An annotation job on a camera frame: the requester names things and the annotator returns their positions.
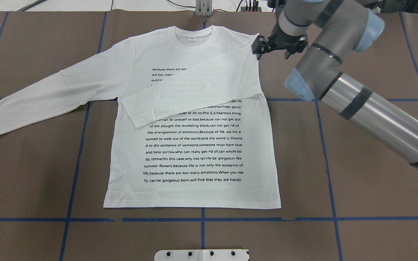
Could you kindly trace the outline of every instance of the brown table surface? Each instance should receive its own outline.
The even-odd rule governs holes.
[[[342,69],[418,119],[418,14]],[[0,13],[0,99],[133,35],[222,25],[270,35],[273,13]],[[312,42],[320,30],[312,26]],[[0,136],[0,260],[153,260],[244,248],[251,260],[418,260],[418,172],[321,102],[283,87],[302,54],[260,60],[282,208],[105,209],[117,105],[96,101]]]

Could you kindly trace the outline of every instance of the blue joint cover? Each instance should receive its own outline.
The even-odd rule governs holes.
[[[383,28],[385,28],[385,22],[375,13],[372,13],[370,9],[368,11],[367,24],[365,25],[365,30],[359,43],[355,47],[355,51],[367,50],[381,35]]]
[[[304,101],[310,102],[315,99],[309,85],[307,85],[301,73],[296,68],[292,70],[288,78],[285,80],[285,87],[294,92]]]
[[[321,2],[325,2],[327,0],[302,0],[303,2],[307,2],[307,3],[321,3]]]

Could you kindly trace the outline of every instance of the folded sleeve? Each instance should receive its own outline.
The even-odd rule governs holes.
[[[248,45],[176,73],[120,102],[139,128],[170,115],[257,94],[262,94],[258,61]]]
[[[0,135],[73,111],[94,100],[114,99],[126,86],[133,61],[127,39],[0,100]]]

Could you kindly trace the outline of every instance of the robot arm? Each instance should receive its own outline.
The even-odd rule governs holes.
[[[365,51],[381,34],[381,18],[354,0],[277,0],[277,24],[253,43],[258,59],[273,50],[285,58],[306,46],[315,23],[321,34],[285,81],[305,101],[319,99],[393,149],[418,170],[418,120],[340,70],[351,51]]]

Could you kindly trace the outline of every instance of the white surface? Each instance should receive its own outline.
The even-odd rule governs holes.
[[[125,39],[1,99],[0,134],[118,98],[105,208],[280,208],[255,38],[172,26]]]
[[[179,5],[187,5],[194,7],[195,0],[172,0],[172,2]],[[234,12],[237,9],[239,0],[213,0],[212,9],[222,9],[229,12]],[[245,1],[242,2],[241,7],[246,6]],[[270,12],[272,9],[267,7],[267,1],[260,0],[259,6],[262,10]],[[185,8],[172,5],[166,0],[114,0],[114,8],[127,11],[179,11],[179,10],[194,10],[194,8]]]
[[[111,5],[112,0],[47,0],[28,11],[109,11]]]
[[[15,11],[36,0],[0,0],[0,11]],[[188,5],[194,7],[195,0],[172,0],[179,5]],[[213,0],[213,9],[222,9],[234,12],[237,9],[239,0]],[[112,0],[47,0],[38,4],[27,11],[108,11],[111,10]],[[267,6],[266,0],[259,1],[259,7],[264,12],[270,12],[272,9]],[[113,9],[122,9],[127,11],[180,11],[194,10],[194,8],[185,8],[172,5],[166,0],[114,0]]]
[[[159,250],[154,255],[154,261],[249,261],[247,249],[187,249],[187,250]]]

